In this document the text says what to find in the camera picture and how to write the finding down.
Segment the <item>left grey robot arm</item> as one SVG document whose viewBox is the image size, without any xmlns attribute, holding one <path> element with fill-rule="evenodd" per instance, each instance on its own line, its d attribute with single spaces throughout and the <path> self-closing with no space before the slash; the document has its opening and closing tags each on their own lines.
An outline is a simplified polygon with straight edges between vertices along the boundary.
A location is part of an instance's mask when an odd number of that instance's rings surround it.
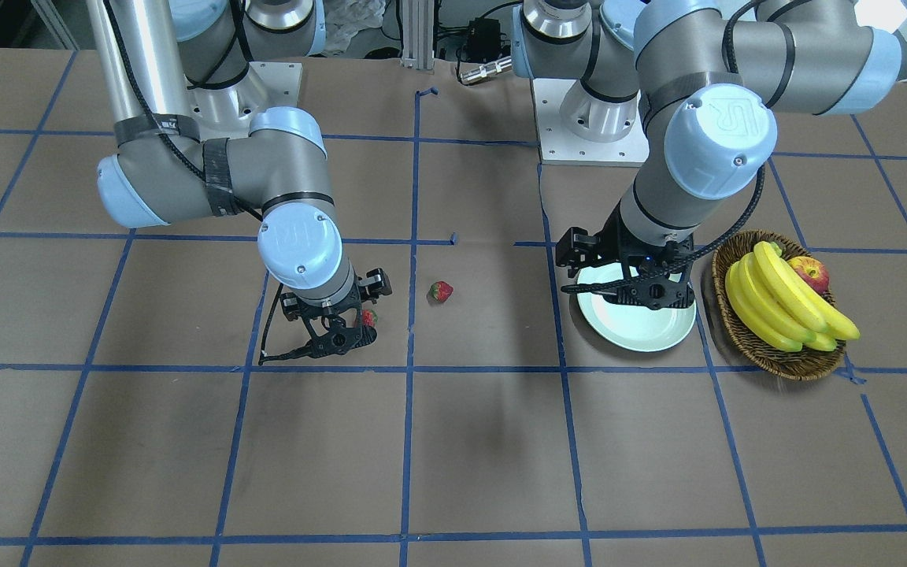
<svg viewBox="0 0 907 567">
<path fill-rule="evenodd" d="M 648 158 L 600 232 L 569 229 L 555 262 L 573 277 L 619 265 L 618 279 L 575 283 L 648 309 L 687 304 L 691 263 L 744 226 L 764 186 L 776 113 L 856 114 L 898 79 L 902 46 L 857 23 L 852 1 L 525 1 L 514 11 L 513 68 L 525 78 L 576 79 L 594 100 L 638 105 Z M 694 231 L 753 183 L 723 237 L 694 248 Z"/>
</svg>

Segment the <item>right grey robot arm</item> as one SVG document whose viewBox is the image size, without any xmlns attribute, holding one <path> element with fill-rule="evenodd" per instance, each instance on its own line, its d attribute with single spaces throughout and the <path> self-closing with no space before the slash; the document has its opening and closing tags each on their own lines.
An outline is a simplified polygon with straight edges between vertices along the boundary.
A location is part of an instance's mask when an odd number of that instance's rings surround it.
<svg viewBox="0 0 907 567">
<path fill-rule="evenodd" d="M 274 91 L 282 58 L 324 48 L 320 1 L 90 1 L 117 152 L 98 193 L 126 228 L 241 213 L 280 283 L 272 301 L 309 341 L 287 360 L 343 355 L 377 332 L 364 302 L 391 294 L 343 250 L 328 156 L 312 115 Z"/>
</svg>

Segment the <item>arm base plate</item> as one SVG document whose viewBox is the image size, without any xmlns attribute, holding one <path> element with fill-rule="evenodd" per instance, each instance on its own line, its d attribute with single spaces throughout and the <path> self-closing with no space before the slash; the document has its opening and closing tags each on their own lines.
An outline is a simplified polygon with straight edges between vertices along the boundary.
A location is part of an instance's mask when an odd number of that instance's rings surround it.
<svg viewBox="0 0 907 567">
<path fill-rule="evenodd" d="M 644 164 L 649 144 L 637 97 L 602 101 L 587 93 L 579 80 L 538 78 L 531 85 L 543 164 L 628 168 Z"/>
<path fill-rule="evenodd" d="M 188 115 L 203 139 L 242 139 L 267 108 L 296 106 L 301 82 L 298 62 L 251 62 L 247 75 L 234 85 L 188 91 Z"/>
</svg>

